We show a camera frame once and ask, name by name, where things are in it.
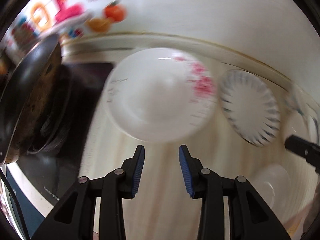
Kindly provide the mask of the white bowl dark rim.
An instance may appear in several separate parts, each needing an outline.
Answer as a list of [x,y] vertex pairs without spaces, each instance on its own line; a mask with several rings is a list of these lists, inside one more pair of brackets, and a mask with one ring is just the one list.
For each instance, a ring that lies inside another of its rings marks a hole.
[[315,108],[301,97],[295,96],[293,102],[295,104],[295,110],[304,119],[311,142],[319,145],[319,120]]

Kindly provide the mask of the plain white bowl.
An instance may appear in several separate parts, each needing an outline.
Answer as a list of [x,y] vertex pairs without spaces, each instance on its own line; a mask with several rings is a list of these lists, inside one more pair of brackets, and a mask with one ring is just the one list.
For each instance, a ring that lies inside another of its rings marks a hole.
[[275,212],[285,207],[291,189],[289,174],[279,164],[271,164],[258,172],[251,184]]

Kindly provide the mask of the white plate blue leaf pattern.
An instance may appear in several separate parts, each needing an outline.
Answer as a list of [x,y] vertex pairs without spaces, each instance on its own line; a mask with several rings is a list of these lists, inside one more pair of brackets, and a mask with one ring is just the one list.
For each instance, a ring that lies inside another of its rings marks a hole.
[[261,78],[244,70],[229,70],[221,77],[219,98],[226,119],[242,139],[257,147],[275,141],[280,131],[280,109]]

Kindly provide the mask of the white plate pink flowers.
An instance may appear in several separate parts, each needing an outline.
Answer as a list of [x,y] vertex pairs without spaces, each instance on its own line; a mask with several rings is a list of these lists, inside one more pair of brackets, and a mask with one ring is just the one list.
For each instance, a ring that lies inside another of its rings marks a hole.
[[217,84],[197,57],[174,48],[137,51],[116,64],[103,103],[112,123],[140,141],[170,142],[196,133],[216,107]]

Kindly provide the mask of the black gas stove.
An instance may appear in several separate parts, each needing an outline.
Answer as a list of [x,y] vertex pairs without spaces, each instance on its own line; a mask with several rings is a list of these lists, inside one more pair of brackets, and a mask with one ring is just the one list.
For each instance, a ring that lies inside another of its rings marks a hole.
[[55,205],[78,177],[87,133],[113,64],[62,65],[28,152],[17,165]]

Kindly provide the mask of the striped cat table mat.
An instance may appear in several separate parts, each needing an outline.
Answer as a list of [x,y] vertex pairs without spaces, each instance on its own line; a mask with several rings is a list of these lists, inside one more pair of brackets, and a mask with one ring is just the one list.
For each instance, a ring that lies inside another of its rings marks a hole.
[[[267,70],[270,69],[258,64],[253,72],[266,74]],[[284,124],[289,114],[284,99],[293,82],[278,72],[270,72],[262,80],[274,93]],[[201,201],[192,200],[186,192],[178,160],[181,144],[186,144],[191,155],[199,158],[204,167],[223,177],[243,175],[251,183],[260,169],[280,164],[289,174],[290,184],[284,211],[277,216],[290,237],[295,233],[301,235],[299,226],[310,208],[318,176],[304,159],[284,150],[280,135],[267,147],[255,147],[235,133],[217,104],[214,115],[194,135],[164,144],[141,142],[121,133],[112,124],[101,97],[89,129],[79,175],[90,179],[104,177],[132,157],[140,144],[144,145],[146,154],[139,191],[134,200],[123,201],[127,239],[196,239]]]

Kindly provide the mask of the black wok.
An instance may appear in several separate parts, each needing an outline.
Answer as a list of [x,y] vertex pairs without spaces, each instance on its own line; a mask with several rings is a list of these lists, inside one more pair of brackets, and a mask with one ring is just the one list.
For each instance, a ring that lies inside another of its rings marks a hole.
[[58,34],[21,59],[1,95],[1,165],[15,162],[31,146],[61,66]]

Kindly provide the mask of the colourful wall stickers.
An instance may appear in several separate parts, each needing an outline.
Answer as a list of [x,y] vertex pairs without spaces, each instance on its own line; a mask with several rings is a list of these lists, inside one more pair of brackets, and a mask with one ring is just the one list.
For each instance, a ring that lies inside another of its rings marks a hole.
[[23,47],[50,33],[58,33],[61,41],[106,34],[126,17],[120,0],[30,0],[2,42],[8,47]]

